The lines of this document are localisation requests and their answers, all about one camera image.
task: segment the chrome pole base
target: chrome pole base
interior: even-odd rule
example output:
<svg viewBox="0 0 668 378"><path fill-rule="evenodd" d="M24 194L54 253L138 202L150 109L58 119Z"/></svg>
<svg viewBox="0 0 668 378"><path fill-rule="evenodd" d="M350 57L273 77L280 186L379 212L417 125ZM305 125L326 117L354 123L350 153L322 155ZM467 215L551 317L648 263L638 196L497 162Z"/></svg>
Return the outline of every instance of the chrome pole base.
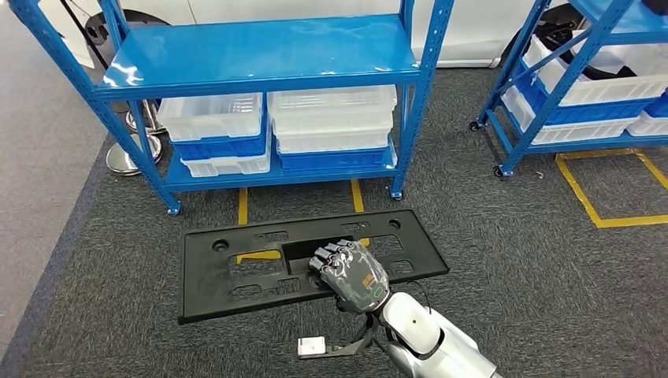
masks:
<svg viewBox="0 0 668 378"><path fill-rule="evenodd" d="M135 123L135 118L132 116L132 113L127 112L125 114L125 124L130 128L130 130L132 130L132 132L137 132L137 124ZM162 134L163 132L167 132L167 129L160 125L157 120L155 121L154 125L155 128L152 128L150 125L145 127L147 130L147 135L158 135Z"/></svg>
<svg viewBox="0 0 668 378"><path fill-rule="evenodd" d="M142 143L141 140L139 140L139 135L132 134L132 139L141 149ZM162 157L162 143L160 142L160 139L152 135L148 135L148 143L150 144L150 152L151 156L153 156L153 161L158 163ZM128 153L123 151L118 143L114 143L106 153L106 166L121 176L134 176L139 174L139 170L135 163L130 159Z"/></svg>
<svg viewBox="0 0 668 378"><path fill-rule="evenodd" d="M148 135L157 135L167 131L156 119L155 115L158 113L158 109L155 106L155 101L142 100L142 113L146 115L146 120L148 120L144 123ZM125 123L131 130L137 132L137 123L132 116L132 112L125 114Z"/></svg>

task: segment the yellow floor marking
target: yellow floor marking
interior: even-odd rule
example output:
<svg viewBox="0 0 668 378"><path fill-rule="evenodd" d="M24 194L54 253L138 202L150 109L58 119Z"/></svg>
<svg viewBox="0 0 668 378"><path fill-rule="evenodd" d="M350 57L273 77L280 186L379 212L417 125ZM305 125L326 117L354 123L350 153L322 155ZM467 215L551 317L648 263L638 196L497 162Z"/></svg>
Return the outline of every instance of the yellow floor marking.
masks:
<svg viewBox="0 0 668 378"><path fill-rule="evenodd" d="M668 191L668 180L666 177L656 168L656 166L649 160L647 155L645 155L642 150L634 148L621 148L616 150L596 150L596 151L585 151L585 152L573 152L567 154L557 154L555 157L555 162L557 167L563 174L566 181L573 192L575 193L577 199L582 202L584 210L587 212L589 217L592 219L593 224L597 228L613 228L613 227L628 227L628 226L641 226L648 224L665 224L668 223L668 214L663 215L651 215L646 217L620 217L620 218L609 218L601 219L599 214L594 209L594 206L590 203L589 199L582 191L582 188L573 177L573 174L568 169L566 165L566 160L573 159L583 159L583 158L601 158L605 156L616 156L616 155L630 155L635 154L645 166L649 169L651 174L656 177L656 179L663 185L664 188Z"/></svg>
<svg viewBox="0 0 668 378"><path fill-rule="evenodd" d="M239 225L248 223L248 189L245 187L239 188ZM236 264L241 264L244 258L252 258L255 260L278 260L280 259L280 252L277 250L263 250L262 252L254 252L252 254L238 254L236 255Z"/></svg>
<svg viewBox="0 0 668 378"><path fill-rule="evenodd" d="M353 206L356 213L364 213L364 202L362 201L362 192L359 190L359 180L351 180L351 191L353 192ZM370 246L371 240L369 238L362 238L359 240L363 246Z"/></svg>
<svg viewBox="0 0 668 378"><path fill-rule="evenodd" d="M248 223L248 189L245 187L239 188L239 226Z"/></svg>

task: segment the shelving unit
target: shelving unit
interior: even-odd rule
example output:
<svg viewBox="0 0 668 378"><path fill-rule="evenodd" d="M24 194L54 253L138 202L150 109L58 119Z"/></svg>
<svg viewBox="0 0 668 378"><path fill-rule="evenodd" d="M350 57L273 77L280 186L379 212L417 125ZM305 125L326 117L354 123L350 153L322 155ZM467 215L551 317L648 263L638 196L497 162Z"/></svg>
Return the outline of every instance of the shelving unit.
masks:
<svg viewBox="0 0 668 378"><path fill-rule="evenodd" d="M554 112L562 101L568 90L573 86L588 63L604 45L624 45L641 43L668 43L668 17L661 17L642 5L640 0L569 0L590 22L591 26L578 36L574 36L568 43L564 44L545 59L525 70L521 75L513 77L518 65L521 64L521 56L529 45L543 11L549 6L551 0L536 0L524 26L518 34L518 38L508 55L502 72L497 78L492 93L489 95L480 116L469 127L476 131L487 124L497 134L503 149L507 152L506 160L494 168L497 176L511 176L515 165L526 154L547 154L575 150L596 150L604 148L620 147L642 147L661 146L668 144L668 135L660 136L632 136L627 131L614 138L589 139L567 143L549 143L533 145L541 128L546 124L550 114ZM552 59L557 58L571 47L582 42L586 38L580 52L570 63L568 69L556 84L554 90L547 97L543 106L536 112L536 116L527 127L525 132L520 129L517 119L505 107L501 96L509 87L521 79L524 75L545 66ZM506 132L501 127L494 111L501 107L512 124L513 133L517 142L513 144Z"/></svg>
<svg viewBox="0 0 668 378"><path fill-rule="evenodd" d="M40 11L39 0L9 0L9 7L128 152L168 212L177 214L180 203L174 192L286 183L391 177L390 195L401 199L453 1L435 1L418 64L410 48L413 0L402 0L397 14L132 30L116 0L101 0L117 53L100 84L92 83L76 63ZM142 99L382 84L402 88L399 154L387 156L382 168L285 172L273 143L267 173L193 178L173 154L163 178L144 152L149 149L139 112ZM110 101L128 101L141 148L114 115Z"/></svg>

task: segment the metal bracket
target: metal bracket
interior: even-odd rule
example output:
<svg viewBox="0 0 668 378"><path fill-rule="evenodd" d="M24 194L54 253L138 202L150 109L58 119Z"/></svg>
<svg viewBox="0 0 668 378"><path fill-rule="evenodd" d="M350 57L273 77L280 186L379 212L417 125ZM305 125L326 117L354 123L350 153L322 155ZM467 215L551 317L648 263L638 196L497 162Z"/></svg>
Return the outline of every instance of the metal bracket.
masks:
<svg viewBox="0 0 668 378"><path fill-rule="evenodd" d="M320 246L341 239L393 235L400 248L376 255L390 284L448 271L438 248L412 210L356 213L187 232L182 244L179 323L305 302L334 295L308 263ZM374 247L382 246L372 243ZM236 275L236 257L272 251L279 272Z"/></svg>

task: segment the shelf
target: shelf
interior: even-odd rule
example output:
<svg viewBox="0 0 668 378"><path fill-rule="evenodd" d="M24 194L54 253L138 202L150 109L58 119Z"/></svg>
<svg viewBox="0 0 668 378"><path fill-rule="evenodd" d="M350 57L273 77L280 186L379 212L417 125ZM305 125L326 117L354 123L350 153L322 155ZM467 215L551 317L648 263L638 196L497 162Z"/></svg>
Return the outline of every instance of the shelf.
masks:
<svg viewBox="0 0 668 378"><path fill-rule="evenodd" d="M271 169L257 175L220 175L215 177L192 177L187 167L180 162L178 154L172 155L165 176L165 188L169 191L205 191L236 187L260 187L288 183L314 183L350 179L372 179L396 174L396 153L388 149L384 166L367 169L322 169L313 171L284 171L276 154L276 140L272 143Z"/></svg>
<svg viewBox="0 0 668 378"><path fill-rule="evenodd" d="M396 14L134 28L94 93L142 99L411 83Z"/></svg>
<svg viewBox="0 0 668 378"><path fill-rule="evenodd" d="M570 4L592 23L598 21L613 0L569 0ZM633 4L603 41L606 45L668 43L668 17L662 17L643 5Z"/></svg>
<svg viewBox="0 0 668 378"><path fill-rule="evenodd" d="M515 136L519 139L523 134L520 124L515 119L515 116L508 110L508 108L501 101L501 108L505 112L508 120L512 125ZM496 115L488 113L490 122L499 122ZM606 148L630 148L630 147L650 147L650 146L666 146L668 145L668 135L657 136L633 136L628 131L624 132L614 138L588 139L576 142L563 143L548 143L548 144L532 144L526 149L527 154L556 154L559 152L570 152L580 150L602 150Z"/></svg>

